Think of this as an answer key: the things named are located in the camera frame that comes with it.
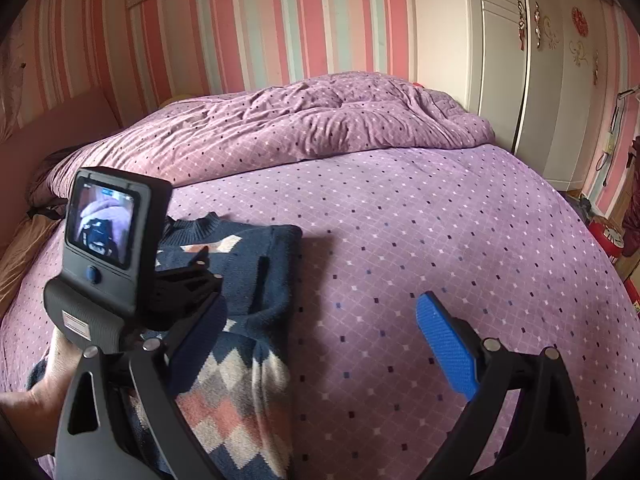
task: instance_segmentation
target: black mount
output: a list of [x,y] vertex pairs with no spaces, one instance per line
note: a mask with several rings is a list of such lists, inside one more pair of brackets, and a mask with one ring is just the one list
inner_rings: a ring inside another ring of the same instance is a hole
[[[223,480],[165,387],[171,359],[207,311],[218,308],[222,276],[209,272],[207,254],[204,248],[187,267],[158,273],[151,304],[154,325],[170,328],[164,338],[121,353],[84,350],[58,428],[56,478]],[[209,336],[215,341],[218,334]],[[148,464],[139,450],[127,418],[127,388],[135,389],[171,475]]]
[[[475,360],[479,388],[418,480],[585,480],[580,413],[560,352],[539,355],[481,340],[468,322],[431,299]],[[513,419],[495,463],[472,474],[508,390],[520,390]]]

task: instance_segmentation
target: red decorative sticker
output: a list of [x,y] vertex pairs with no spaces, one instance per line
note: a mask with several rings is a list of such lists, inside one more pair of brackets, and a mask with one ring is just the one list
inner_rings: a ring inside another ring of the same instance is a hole
[[584,13],[578,7],[574,7],[571,10],[571,17],[574,20],[575,30],[583,38],[586,38],[589,35],[589,23],[587,23]]

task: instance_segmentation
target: brown cushion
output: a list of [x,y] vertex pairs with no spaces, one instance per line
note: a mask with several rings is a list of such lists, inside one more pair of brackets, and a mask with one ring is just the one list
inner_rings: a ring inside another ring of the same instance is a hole
[[22,278],[60,220],[43,215],[25,216],[16,229],[14,239],[0,258],[0,319],[20,290]]
[[[79,150],[83,148],[89,142],[85,144],[77,144],[76,146],[70,146],[69,148],[63,148],[62,150],[57,150],[56,152],[47,155],[43,161],[38,165],[36,170],[33,172],[31,176],[31,180],[27,183],[27,187],[25,189],[24,199],[29,206],[36,207],[46,207],[48,205],[54,205],[56,202],[52,202],[50,192],[46,186],[43,184],[47,180],[47,176],[49,175],[49,171],[53,170],[56,167],[56,164],[61,160],[65,160],[65,158],[75,150]],[[47,189],[47,196],[40,196],[44,193],[44,189]]]

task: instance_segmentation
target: white wardrobe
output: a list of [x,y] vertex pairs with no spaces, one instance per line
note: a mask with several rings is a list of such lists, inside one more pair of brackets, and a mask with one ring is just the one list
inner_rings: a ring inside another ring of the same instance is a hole
[[487,118],[497,143],[559,190],[598,140],[607,37],[600,0],[415,0],[418,81]]

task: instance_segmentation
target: blue grip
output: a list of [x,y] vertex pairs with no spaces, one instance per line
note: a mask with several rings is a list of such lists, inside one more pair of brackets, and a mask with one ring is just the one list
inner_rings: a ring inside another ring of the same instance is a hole
[[418,298],[415,319],[452,389],[467,401],[473,399],[479,388],[474,358],[427,294]]

